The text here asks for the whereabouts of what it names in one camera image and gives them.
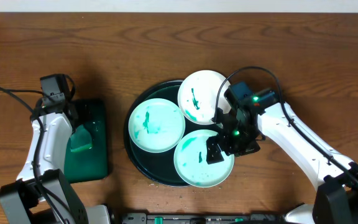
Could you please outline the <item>mint plate front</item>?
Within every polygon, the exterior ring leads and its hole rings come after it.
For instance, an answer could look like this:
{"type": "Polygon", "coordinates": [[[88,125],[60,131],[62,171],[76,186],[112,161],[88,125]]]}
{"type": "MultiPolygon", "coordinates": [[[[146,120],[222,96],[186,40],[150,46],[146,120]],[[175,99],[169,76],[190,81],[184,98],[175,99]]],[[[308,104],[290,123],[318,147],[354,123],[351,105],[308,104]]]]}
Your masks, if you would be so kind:
{"type": "Polygon", "coordinates": [[[206,141],[216,136],[216,131],[200,129],[184,136],[177,144],[173,162],[178,175],[195,187],[207,188],[223,182],[234,167],[234,156],[222,153],[223,161],[208,164],[206,141]]]}

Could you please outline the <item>mint plate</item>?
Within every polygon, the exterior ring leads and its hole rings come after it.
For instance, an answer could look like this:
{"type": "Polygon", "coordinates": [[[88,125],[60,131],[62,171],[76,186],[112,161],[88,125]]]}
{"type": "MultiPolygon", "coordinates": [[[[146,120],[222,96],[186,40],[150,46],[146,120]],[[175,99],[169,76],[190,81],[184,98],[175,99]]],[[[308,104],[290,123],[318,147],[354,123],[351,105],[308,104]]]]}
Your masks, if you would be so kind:
{"type": "Polygon", "coordinates": [[[185,126],[185,117],[175,103],[154,98],[135,107],[129,117],[128,132],[143,151],[161,153],[179,143],[185,126]]]}
{"type": "Polygon", "coordinates": [[[216,131],[200,129],[184,136],[177,144],[173,162],[178,175],[195,187],[207,188],[223,182],[234,167],[234,156],[222,153],[223,161],[208,164],[206,141],[216,136],[216,131]]]}

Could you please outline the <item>green sponge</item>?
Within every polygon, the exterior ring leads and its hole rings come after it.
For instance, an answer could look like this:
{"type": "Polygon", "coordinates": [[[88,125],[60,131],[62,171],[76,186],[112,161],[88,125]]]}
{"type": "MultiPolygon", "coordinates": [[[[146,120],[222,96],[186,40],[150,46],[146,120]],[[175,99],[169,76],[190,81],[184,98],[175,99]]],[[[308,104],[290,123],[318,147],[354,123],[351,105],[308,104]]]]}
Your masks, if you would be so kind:
{"type": "Polygon", "coordinates": [[[90,132],[83,126],[77,127],[76,131],[70,136],[70,151],[81,152],[93,147],[93,138],[90,132]]]}

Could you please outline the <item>white plate with green stain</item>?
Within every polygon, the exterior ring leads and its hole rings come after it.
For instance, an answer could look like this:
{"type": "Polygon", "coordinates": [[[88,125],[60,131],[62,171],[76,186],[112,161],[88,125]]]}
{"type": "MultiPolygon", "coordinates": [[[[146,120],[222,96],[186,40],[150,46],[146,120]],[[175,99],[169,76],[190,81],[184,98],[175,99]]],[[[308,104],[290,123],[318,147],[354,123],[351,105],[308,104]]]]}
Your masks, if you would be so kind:
{"type": "Polygon", "coordinates": [[[213,124],[216,97],[225,79],[213,70],[200,70],[186,77],[177,97],[185,118],[200,125],[213,124]]]}

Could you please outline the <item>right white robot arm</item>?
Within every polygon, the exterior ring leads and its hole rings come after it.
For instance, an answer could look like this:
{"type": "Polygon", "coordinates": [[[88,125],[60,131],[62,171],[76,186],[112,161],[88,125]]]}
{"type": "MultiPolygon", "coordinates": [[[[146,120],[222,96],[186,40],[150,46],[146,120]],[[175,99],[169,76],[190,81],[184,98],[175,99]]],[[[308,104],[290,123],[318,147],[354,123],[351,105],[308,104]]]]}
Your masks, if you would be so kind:
{"type": "Polygon", "coordinates": [[[207,140],[208,164],[224,156],[243,156],[260,149],[257,136],[280,146],[309,178],[316,190],[314,204],[300,205],[283,216],[287,223],[358,223],[358,164],[324,142],[275,92],[209,97],[212,120],[222,131],[207,140]]]}

